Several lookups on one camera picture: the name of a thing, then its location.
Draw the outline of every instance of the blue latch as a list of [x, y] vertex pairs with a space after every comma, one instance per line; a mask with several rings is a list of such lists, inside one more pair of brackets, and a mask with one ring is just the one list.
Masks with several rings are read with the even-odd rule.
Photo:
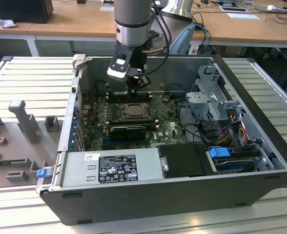
[[215, 147], [209, 150], [211, 157], [230, 157], [230, 153], [227, 148]]
[[49, 178], [49, 172], [50, 172], [50, 169], [48, 168], [38, 169], [36, 177], [37, 178]]

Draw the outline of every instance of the wooden desk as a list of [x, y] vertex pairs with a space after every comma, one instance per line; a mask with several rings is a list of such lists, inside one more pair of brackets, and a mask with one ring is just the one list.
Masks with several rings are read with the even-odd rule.
[[[202, 6], [197, 8], [194, 4], [192, 11], [203, 15], [205, 27], [211, 33], [212, 45], [287, 48], [287, 23], [265, 22], [264, 13], [255, 13], [260, 20], [232, 19], [214, 6], [215, 3], [208, 5], [214, 7], [206, 7], [200, 0], [195, 1]], [[255, 3], [274, 4], [280, 8], [285, 5], [280, 0], [255, 0]], [[0, 38], [25, 39], [33, 56], [39, 55], [36, 40], [115, 41], [114, 13], [100, 11], [100, 2], [77, 4], [76, 1], [53, 0], [53, 6], [54, 13], [47, 24], [18, 23], [16, 28], [0, 30]], [[269, 15], [279, 20], [276, 14]], [[195, 14], [195, 18], [201, 22], [199, 14]], [[203, 38], [203, 32], [196, 31], [192, 44], [197, 46]]]
[[[256, 4], [269, 5], [273, 4], [283, 8], [284, 2], [279, 0], [255, 0]], [[215, 3], [209, 3], [208, 6], [214, 6]], [[200, 11], [205, 23], [205, 28], [211, 33], [212, 44], [218, 43], [223, 45], [240, 45], [240, 46], [264, 46], [280, 44], [280, 47], [287, 47], [287, 23], [278, 24], [273, 20], [265, 22], [266, 14], [253, 13], [260, 20], [255, 19], [232, 19], [227, 13], [224, 13], [219, 7], [201, 7], [192, 8], [192, 11]], [[269, 14], [271, 18], [282, 21], [277, 18], [276, 14]], [[287, 14], [279, 14], [280, 17], [287, 18]], [[194, 17], [201, 22], [199, 14]], [[195, 32], [193, 39], [203, 39], [203, 32]]]
[[54, 0], [53, 6], [48, 23], [33, 23], [29, 34], [115, 37], [114, 12], [100, 11], [101, 3]]
[[27, 34], [27, 30], [31, 27], [32, 23], [17, 23], [16, 25], [16, 27], [0, 29], [0, 33]]

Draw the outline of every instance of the paper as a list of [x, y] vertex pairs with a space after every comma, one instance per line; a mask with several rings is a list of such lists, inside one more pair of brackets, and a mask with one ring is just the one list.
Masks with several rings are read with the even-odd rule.
[[238, 13], [227, 13], [231, 18], [234, 19], [248, 19], [248, 20], [260, 20], [256, 15], [251, 15], [251, 14], [238, 14]]
[[114, 6], [102, 6], [100, 11], [114, 11]]
[[6, 20], [0, 19], [0, 29], [15, 27], [15, 26], [16, 26], [16, 24], [11, 19], [10, 20], [9, 19], [6, 19]]

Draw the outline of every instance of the power supply label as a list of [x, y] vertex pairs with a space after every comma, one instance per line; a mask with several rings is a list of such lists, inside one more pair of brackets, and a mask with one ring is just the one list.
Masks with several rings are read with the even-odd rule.
[[138, 180], [135, 155], [99, 157], [98, 168], [101, 184]]

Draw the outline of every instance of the computer tower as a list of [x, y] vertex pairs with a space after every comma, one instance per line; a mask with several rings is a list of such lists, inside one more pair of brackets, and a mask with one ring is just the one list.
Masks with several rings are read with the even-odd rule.
[[0, 19], [47, 23], [54, 8], [51, 0], [0, 0]]

